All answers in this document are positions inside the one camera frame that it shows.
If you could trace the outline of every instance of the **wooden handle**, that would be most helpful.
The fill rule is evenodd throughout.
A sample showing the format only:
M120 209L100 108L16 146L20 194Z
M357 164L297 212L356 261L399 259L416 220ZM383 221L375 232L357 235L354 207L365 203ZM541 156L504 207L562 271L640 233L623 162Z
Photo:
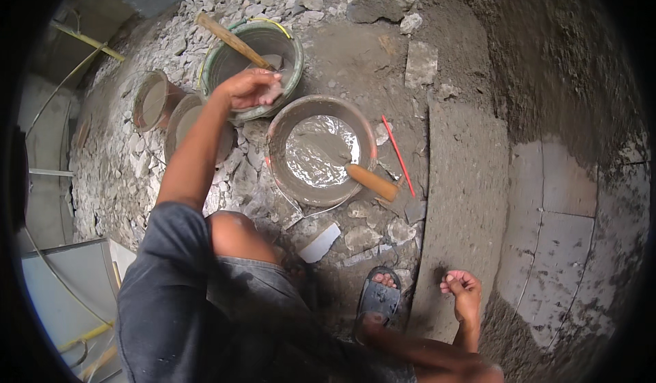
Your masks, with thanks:
M351 178L360 182L370 190L375 191L389 202L394 202L394 198L396 198L399 188L392 182L385 181L380 176L357 164L346 164L345 168L346 173L349 174Z
M271 64L263 59L258 53L255 52L250 46L242 41L239 37L232 34L228 29L221 26L216 21L212 20L210 16L200 12L196 16L196 23L208 29L219 39L223 40L228 46L241 53L245 58L250 59L256 66L270 71L275 71Z

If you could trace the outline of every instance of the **yellow wire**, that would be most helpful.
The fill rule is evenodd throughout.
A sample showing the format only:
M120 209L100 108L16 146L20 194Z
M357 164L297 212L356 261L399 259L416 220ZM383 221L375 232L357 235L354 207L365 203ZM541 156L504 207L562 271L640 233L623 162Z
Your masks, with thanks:
M285 30L285 28L284 28L280 23L276 23L275 21L270 20L270 19L268 19L268 18L264 18L264 17L254 17L254 18L249 18L248 20L249 20L249 21L250 21L250 20L264 20L264 21L266 21L266 22L273 23L273 24L275 24L276 26L278 26L278 28L280 29L280 31L282 31L282 32L287 36L288 39L291 39L291 35L289 35L289 33L287 33L287 30Z

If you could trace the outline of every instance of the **cement residue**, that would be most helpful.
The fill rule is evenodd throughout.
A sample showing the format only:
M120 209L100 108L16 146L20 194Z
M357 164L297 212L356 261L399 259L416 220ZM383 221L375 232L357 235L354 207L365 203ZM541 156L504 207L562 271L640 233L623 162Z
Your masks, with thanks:
M203 106L196 106L185 113L178 124L178 128L175 131L175 147L177 148L182 143L182 140L185 139L185 136L189 132L189 129L192 128L192 125L198 119L198 116L201 115Z
M344 164L357 164L360 146L348 124L330 115L315 115L299 122L285 143L287 166L299 180L315 188L344 183Z
M153 85L144 100L142 118L146 125L153 125L161 115L166 95L166 81Z

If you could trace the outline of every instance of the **black sandal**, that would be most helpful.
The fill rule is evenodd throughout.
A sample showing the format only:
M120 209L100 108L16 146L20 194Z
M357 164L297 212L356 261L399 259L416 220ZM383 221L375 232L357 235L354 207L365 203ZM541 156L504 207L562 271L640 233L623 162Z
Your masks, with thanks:
M380 282L374 282L372 279L377 273L382 275L389 273L394 280L394 283L396 283L396 288L383 285ZM377 266L369 271L364 286L362 287L362 292L360 293L359 304L357 305L356 327L361 321L362 315L367 312L377 312L382 314L386 317L383 326L387 325L394 313L396 313L396 308L401 301L400 288L401 281L399 276L393 270L384 266ZM357 341L355 330L353 340Z

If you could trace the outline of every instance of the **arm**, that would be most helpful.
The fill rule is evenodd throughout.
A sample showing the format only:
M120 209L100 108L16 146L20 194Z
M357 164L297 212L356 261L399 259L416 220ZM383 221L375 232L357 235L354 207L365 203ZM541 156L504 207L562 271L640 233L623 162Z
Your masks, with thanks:
M173 154L156 205L184 203L201 211L215 172L221 126L233 109L273 103L280 94L280 74L244 70L219 85L198 120Z

